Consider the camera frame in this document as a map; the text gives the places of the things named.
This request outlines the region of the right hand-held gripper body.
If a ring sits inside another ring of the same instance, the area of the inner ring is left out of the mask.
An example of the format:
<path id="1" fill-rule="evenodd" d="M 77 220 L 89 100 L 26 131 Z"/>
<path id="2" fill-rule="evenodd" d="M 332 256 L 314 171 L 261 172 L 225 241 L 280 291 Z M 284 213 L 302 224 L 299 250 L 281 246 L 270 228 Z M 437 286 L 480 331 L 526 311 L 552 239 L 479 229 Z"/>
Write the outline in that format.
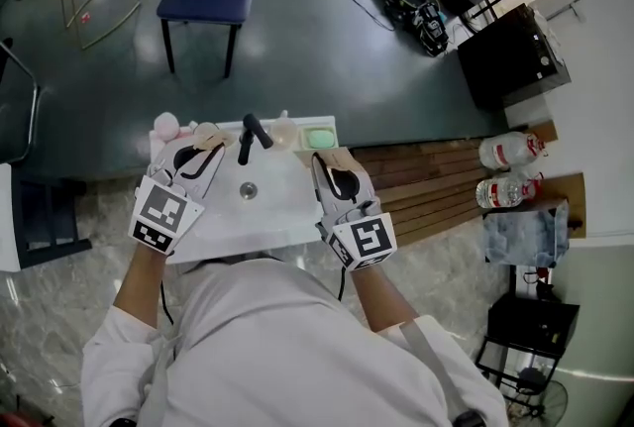
<path id="1" fill-rule="evenodd" d="M 390 214 L 381 209 L 366 172 L 328 171 L 330 201 L 316 224 L 345 271 L 372 267 L 397 250 Z"/>

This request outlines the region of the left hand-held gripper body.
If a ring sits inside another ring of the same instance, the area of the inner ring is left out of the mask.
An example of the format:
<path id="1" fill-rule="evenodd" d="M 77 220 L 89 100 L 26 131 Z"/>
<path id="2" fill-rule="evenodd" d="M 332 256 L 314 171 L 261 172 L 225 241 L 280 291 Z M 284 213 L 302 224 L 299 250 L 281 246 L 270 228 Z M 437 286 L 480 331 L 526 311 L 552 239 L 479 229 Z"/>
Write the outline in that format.
<path id="1" fill-rule="evenodd" d="M 225 147 L 197 149 L 198 139 L 167 143 L 135 192 L 129 236 L 170 255 L 203 214 L 203 199 L 224 158 Z"/>

